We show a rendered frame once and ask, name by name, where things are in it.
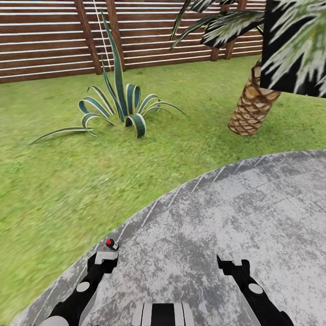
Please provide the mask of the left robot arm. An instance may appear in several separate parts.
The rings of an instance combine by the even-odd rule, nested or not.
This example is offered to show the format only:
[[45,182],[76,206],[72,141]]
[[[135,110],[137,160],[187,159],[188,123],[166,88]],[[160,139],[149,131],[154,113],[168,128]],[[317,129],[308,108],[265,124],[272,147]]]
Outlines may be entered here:
[[87,275],[73,294],[54,307],[51,315],[40,326],[81,326],[97,297],[97,287],[104,274],[117,267],[117,252],[98,251],[95,259],[88,260]]

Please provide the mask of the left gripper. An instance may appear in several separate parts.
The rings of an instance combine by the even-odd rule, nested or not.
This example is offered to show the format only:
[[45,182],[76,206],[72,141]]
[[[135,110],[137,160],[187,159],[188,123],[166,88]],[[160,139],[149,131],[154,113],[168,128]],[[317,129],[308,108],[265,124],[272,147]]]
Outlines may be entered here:
[[95,264],[95,259],[89,259],[88,260],[88,266],[87,266],[87,273],[96,271],[99,273],[101,278],[103,277],[104,274],[111,274],[113,271],[113,267],[117,267],[118,263],[118,258],[117,257],[115,260],[104,260],[102,264]]

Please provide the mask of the pesticide atomizer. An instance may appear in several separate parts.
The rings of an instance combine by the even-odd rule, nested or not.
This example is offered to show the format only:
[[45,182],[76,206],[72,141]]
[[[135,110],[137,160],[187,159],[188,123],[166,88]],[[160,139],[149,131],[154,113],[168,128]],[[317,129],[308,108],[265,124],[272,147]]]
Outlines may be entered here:
[[117,252],[117,250],[119,249],[119,245],[117,244],[117,242],[115,242],[111,238],[106,242],[106,245],[107,245],[108,248],[113,250],[113,252]]

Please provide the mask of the robot trunk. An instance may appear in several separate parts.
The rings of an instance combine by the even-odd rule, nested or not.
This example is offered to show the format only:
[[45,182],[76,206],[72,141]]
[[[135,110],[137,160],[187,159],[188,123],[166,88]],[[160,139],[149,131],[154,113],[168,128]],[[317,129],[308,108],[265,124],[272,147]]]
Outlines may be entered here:
[[145,303],[137,304],[132,326],[194,326],[189,304]]

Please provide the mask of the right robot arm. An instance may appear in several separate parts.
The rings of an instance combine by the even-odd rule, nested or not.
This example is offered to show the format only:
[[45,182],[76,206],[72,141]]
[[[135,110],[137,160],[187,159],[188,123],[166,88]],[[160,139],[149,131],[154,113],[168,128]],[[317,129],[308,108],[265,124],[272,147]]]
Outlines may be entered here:
[[223,269],[225,276],[232,276],[241,292],[243,307],[247,311],[254,326],[294,326],[291,318],[285,311],[268,300],[263,288],[249,276],[249,263],[253,259],[252,252],[235,252],[231,254],[232,261],[221,261],[217,257],[218,267]]

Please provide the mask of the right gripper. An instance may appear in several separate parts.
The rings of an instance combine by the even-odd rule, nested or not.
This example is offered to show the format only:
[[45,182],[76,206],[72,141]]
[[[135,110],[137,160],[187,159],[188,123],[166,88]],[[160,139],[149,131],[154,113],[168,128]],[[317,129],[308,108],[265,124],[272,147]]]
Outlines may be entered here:
[[221,261],[221,259],[219,259],[218,257],[217,257],[217,261],[218,261],[218,267],[220,269],[223,269],[224,275],[232,276],[234,280],[236,280],[236,277],[240,273],[246,273],[248,275],[250,274],[249,263],[247,262],[247,260],[241,260],[242,266],[235,266],[232,263],[232,261]]

